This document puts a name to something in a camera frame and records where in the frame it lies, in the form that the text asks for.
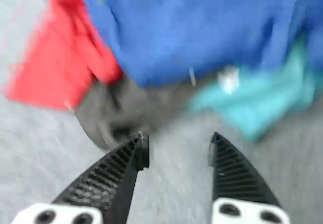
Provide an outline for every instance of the floor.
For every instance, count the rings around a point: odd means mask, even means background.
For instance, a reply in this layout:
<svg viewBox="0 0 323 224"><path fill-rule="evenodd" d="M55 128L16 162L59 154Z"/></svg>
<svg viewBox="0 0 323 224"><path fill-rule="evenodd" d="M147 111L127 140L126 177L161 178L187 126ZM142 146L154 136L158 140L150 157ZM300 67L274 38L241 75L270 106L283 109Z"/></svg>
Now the floor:
<svg viewBox="0 0 323 224"><path fill-rule="evenodd" d="M0 0L1 85L43 7L44 0ZM323 98L306 112L288 115L259 143L239 140L210 113L176 119L151 137L152 164L138 176L128 223L209 223L207 150L214 131L250 159L293 224L321 223L322 125ZM32 203L51 202L102 155L70 112L0 96L0 223L10 223Z"/></svg>

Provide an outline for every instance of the red cloth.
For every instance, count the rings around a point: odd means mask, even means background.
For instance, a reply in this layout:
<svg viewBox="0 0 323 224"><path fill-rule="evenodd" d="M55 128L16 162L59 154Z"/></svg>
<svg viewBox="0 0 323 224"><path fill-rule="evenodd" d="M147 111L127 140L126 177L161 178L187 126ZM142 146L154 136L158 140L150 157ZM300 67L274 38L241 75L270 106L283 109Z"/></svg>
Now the red cloth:
<svg viewBox="0 0 323 224"><path fill-rule="evenodd" d="M21 70L9 83L9 99L65 109L77 106L92 77L117 80L122 71L89 21L83 0L49 0Z"/></svg>

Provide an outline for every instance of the screw hole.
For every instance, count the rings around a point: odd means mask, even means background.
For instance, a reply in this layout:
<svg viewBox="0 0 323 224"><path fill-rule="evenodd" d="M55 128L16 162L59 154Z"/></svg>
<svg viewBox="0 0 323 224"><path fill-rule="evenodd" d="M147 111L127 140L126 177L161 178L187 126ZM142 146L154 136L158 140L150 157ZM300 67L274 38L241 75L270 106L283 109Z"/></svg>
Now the screw hole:
<svg viewBox="0 0 323 224"><path fill-rule="evenodd" d="M91 215L83 213L74 219L73 224L91 224L92 220L93 218Z"/></svg>
<svg viewBox="0 0 323 224"><path fill-rule="evenodd" d="M282 223L282 220L277 215L269 211L263 211L260 217L263 220L270 221L273 223Z"/></svg>
<svg viewBox="0 0 323 224"><path fill-rule="evenodd" d="M55 212L52 210L43 211L36 218L36 224L50 224L55 218Z"/></svg>
<svg viewBox="0 0 323 224"><path fill-rule="evenodd" d="M231 204L224 204L220 207L220 212L231 216L240 216L239 209Z"/></svg>

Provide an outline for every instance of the teal cloth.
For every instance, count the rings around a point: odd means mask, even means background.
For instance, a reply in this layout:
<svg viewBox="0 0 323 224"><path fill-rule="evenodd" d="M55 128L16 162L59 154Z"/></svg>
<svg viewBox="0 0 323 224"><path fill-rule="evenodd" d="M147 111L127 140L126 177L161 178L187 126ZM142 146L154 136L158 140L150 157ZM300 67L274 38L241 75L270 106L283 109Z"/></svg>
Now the teal cloth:
<svg viewBox="0 0 323 224"><path fill-rule="evenodd" d="M279 70L270 73L240 70L239 87L231 94L224 92L216 80L190 99L188 110L216 110L247 140L254 141L289 110L308 107L322 82L322 77L307 70L304 40L299 39Z"/></svg>

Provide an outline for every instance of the clothing pile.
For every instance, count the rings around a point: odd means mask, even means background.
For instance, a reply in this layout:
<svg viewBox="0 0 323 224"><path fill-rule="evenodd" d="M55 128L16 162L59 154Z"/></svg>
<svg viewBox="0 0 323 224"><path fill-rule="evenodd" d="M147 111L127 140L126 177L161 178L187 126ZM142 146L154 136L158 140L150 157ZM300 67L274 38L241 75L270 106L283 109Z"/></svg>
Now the clothing pile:
<svg viewBox="0 0 323 224"><path fill-rule="evenodd" d="M107 149L211 109L251 140L322 83L323 0L49 0L10 99L73 109Z"/></svg>

